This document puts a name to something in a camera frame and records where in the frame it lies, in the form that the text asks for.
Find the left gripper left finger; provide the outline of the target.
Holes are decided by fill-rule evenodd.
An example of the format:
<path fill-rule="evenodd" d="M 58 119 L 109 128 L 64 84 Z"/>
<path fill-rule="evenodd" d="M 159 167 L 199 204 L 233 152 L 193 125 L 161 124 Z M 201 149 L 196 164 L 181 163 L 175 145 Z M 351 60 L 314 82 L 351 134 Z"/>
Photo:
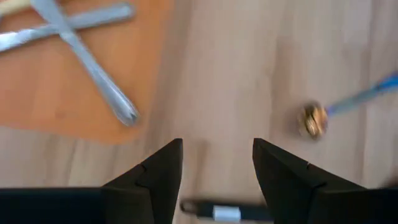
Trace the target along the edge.
<path fill-rule="evenodd" d="M 105 184 L 106 224 L 172 224 L 182 162 L 178 138 Z"/>

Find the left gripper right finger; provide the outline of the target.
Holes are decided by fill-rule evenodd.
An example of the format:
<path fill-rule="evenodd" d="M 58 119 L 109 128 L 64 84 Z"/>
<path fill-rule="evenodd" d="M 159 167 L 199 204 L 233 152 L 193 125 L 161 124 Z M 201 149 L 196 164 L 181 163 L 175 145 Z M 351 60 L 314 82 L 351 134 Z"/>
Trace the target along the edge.
<path fill-rule="evenodd" d="M 253 140 L 252 160 L 275 224 L 342 224 L 339 215 L 328 213 L 338 208 L 336 202 L 317 205 L 314 200 L 322 190 L 364 189 L 261 138 Z"/>

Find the black slotted spatula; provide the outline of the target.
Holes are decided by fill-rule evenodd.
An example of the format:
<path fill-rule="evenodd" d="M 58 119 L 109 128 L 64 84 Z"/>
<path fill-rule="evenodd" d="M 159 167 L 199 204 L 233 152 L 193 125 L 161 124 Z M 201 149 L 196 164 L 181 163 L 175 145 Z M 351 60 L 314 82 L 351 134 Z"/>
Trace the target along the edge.
<path fill-rule="evenodd" d="M 265 204 L 196 198 L 182 200 L 180 209 L 197 218 L 207 218 L 215 222 L 274 221 Z"/>

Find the blue-handled tool with brass tip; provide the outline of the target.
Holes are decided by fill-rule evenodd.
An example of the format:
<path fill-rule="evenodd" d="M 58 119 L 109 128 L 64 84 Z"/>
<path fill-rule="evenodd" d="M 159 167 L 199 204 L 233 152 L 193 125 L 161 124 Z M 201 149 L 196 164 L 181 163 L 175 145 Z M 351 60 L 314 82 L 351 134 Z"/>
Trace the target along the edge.
<path fill-rule="evenodd" d="M 320 139 L 327 130 L 331 116 L 348 111 L 361 103 L 390 91 L 398 90 L 398 70 L 394 70 L 386 78 L 353 96 L 337 101 L 329 106 L 323 106 L 317 101 L 305 104 L 297 116 L 298 131 L 314 141 Z"/>

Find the all-steel table knife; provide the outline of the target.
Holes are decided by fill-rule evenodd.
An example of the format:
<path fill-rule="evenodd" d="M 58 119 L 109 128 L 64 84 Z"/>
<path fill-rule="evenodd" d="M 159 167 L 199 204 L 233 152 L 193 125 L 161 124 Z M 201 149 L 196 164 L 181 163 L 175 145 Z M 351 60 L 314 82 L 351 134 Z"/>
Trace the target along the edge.
<path fill-rule="evenodd" d="M 68 17 L 68 22 L 74 29 L 87 29 L 130 19 L 135 15 L 136 8 L 132 4 L 122 2 L 109 7 L 101 7 L 80 14 L 74 14 Z M 49 23 L 14 32 L 3 32 L 0 33 L 0 52 L 57 34 L 57 28 Z"/>
<path fill-rule="evenodd" d="M 117 119 L 125 126 L 135 125 L 139 117 L 138 110 L 103 70 L 102 66 L 97 63 L 94 56 L 81 41 L 80 36 L 68 22 L 62 6 L 56 0 L 30 0 L 30 3 L 45 21 L 55 26 L 63 41 L 70 45 Z"/>

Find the orange plastic tray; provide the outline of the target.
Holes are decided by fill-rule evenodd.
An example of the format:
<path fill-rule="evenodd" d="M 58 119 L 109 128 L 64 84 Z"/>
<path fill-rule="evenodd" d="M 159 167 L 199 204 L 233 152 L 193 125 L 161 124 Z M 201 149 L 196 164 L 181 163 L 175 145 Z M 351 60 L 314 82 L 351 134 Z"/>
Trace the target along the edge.
<path fill-rule="evenodd" d="M 0 126 L 66 134 L 110 144 L 145 130 L 154 106 L 174 0 L 60 0 L 67 14 L 128 3 L 133 18 L 79 31 L 97 62 L 133 102 L 139 119 L 123 125 L 84 66 L 57 35 L 0 53 Z"/>

